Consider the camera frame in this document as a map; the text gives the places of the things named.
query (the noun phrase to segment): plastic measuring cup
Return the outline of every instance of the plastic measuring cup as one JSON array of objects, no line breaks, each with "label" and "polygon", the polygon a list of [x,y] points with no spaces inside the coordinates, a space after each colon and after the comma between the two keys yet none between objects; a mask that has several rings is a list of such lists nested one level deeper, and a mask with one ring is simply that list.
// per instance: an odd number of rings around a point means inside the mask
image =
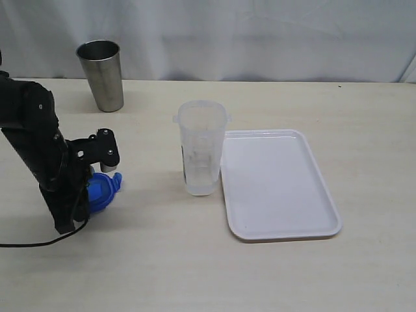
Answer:
[{"label": "plastic measuring cup", "polygon": [[174,122],[181,130],[183,175],[188,193],[204,196],[215,191],[230,119],[226,109],[214,101],[190,101],[180,106]]}]

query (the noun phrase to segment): plastic tray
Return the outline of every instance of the plastic tray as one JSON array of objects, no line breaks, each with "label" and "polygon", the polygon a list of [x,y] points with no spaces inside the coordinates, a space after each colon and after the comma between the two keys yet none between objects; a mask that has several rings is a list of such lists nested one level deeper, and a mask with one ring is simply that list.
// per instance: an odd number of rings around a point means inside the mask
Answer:
[{"label": "plastic tray", "polygon": [[245,241],[324,238],[342,227],[303,134],[227,131],[221,175],[231,231]]}]

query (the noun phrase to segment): stainless steel cup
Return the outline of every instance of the stainless steel cup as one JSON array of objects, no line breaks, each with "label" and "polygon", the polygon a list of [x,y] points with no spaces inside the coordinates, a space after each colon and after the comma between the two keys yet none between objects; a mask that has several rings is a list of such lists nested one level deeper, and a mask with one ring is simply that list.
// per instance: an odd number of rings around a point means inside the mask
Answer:
[{"label": "stainless steel cup", "polygon": [[124,105],[120,47],[108,40],[95,40],[77,49],[98,109],[115,112]]}]

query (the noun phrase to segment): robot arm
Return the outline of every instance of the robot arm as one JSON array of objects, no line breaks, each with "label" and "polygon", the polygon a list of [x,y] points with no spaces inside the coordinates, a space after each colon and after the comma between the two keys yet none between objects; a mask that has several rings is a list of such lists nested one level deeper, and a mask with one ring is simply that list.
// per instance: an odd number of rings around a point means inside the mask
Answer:
[{"label": "robot arm", "polygon": [[75,230],[73,221],[90,216],[88,179],[91,164],[104,172],[120,162],[114,133],[65,140],[59,131],[50,91],[31,81],[15,81],[0,71],[0,128],[39,182],[40,192],[60,233]]}]

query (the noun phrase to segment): beige table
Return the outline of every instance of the beige table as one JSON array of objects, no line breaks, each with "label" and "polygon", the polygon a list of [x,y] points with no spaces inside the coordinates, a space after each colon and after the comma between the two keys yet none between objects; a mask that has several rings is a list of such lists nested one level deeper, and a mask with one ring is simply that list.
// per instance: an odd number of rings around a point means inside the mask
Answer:
[{"label": "beige table", "polygon": [[[39,80],[68,139],[116,133],[121,193],[76,236],[0,250],[0,311],[416,311],[416,86],[126,81],[96,109],[86,81]],[[220,189],[183,188],[177,108],[213,99],[229,129],[305,134],[344,220],[334,239],[244,244]],[[1,242],[56,233],[35,180],[0,138]]]}]

